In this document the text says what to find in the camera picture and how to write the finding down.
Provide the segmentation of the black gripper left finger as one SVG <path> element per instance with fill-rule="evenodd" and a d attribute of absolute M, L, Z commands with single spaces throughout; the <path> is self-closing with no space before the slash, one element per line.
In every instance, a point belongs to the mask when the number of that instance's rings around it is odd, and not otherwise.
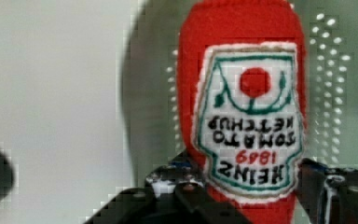
<path fill-rule="evenodd" d="M 125 189 L 84 224 L 249 224 L 232 204 L 207 192 L 200 167 L 182 152 Z"/>

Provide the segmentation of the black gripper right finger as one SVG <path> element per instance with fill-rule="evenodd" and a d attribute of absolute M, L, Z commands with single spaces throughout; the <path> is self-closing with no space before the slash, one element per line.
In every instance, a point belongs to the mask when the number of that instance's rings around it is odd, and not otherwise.
<path fill-rule="evenodd" d="M 358 170 L 303 159 L 296 196 L 311 224 L 358 224 Z"/>

